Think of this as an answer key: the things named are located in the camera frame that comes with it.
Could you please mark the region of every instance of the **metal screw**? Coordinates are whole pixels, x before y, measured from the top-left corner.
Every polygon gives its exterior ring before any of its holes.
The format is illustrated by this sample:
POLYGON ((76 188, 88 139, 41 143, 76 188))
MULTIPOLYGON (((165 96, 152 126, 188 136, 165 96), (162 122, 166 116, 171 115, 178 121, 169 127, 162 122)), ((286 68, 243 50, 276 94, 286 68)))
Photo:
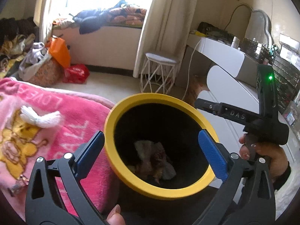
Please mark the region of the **metal screw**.
POLYGON ((259 162, 260 162, 260 163, 266 163, 266 160, 265 160, 264 158, 261 157, 261 158, 259 159, 259 162))
POLYGON ((72 153, 66 153, 64 155, 64 159, 70 159, 72 157, 72 153))
POLYGON ((238 154, 236 154, 236 153, 232 153, 230 156, 232 159, 235 159, 235 160, 237 160, 239 158, 238 154))
POLYGON ((37 162, 42 162, 43 160, 44 160, 43 157, 39 157, 39 158, 37 159, 37 162))

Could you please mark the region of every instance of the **dark baseboard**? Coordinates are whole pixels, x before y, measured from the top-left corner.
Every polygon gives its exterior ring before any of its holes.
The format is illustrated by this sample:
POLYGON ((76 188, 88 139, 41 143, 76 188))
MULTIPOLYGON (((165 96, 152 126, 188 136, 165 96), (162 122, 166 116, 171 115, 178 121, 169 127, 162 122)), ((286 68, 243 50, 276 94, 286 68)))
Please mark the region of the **dark baseboard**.
POLYGON ((91 72, 118 74, 118 75, 130 76, 130 77, 132 77, 133 74, 133 70, 123 69, 123 68, 111 68, 111 67, 102 67, 102 66, 94 66, 94 65, 86 65, 86 67, 91 72))

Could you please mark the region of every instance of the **bundle of white string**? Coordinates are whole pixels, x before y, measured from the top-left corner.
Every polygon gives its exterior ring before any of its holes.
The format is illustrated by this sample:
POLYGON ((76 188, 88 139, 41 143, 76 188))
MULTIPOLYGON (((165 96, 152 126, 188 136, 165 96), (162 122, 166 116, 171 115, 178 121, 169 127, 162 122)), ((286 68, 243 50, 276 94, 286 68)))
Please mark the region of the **bundle of white string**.
POLYGON ((61 114, 59 111, 39 116, 31 107, 22 106, 20 117, 24 122, 40 128, 52 128, 59 124, 61 114))

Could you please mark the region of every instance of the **white stool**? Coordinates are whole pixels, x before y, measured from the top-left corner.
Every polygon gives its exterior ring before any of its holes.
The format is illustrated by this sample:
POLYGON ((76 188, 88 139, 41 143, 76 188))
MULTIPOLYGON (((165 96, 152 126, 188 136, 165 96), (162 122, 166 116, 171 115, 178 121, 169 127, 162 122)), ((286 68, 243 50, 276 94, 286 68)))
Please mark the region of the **white stool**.
POLYGON ((168 94, 175 83, 177 66, 180 60, 166 52, 148 52, 141 71, 140 88, 143 93, 149 85, 157 85, 157 93, 161 88, 163 94, 168 94))

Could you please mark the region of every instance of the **curtain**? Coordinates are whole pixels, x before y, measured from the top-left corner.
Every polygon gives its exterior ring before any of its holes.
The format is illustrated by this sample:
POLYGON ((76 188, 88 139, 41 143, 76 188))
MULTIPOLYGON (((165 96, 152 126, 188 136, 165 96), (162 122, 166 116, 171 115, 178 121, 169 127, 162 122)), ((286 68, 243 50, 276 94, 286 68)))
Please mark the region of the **curtain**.
POLYGON ((34 22, 40 28, 40 42, 45 43, 52 35, 52 22, 60 17, 67 0, 37 0, 34 11, 34 22))
POLYGON ((133 77, 139 76, 145 53, 164 51, 182 60, 197 0, 153 0, 142 29, 133 77))

